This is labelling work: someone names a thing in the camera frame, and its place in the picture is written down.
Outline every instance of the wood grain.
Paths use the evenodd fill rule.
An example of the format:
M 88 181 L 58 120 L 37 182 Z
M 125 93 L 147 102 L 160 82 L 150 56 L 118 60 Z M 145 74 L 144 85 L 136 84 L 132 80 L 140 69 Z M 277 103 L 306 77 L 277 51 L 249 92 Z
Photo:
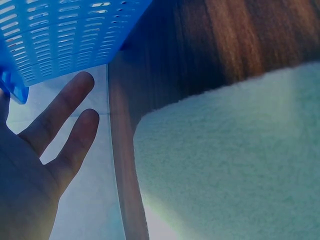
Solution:
M 126 239 L 147 240 L 133 147 L 141 117 L 320 59 L 320 0 L 153 0 L 124 46 L 109 64 L 114 164 Z

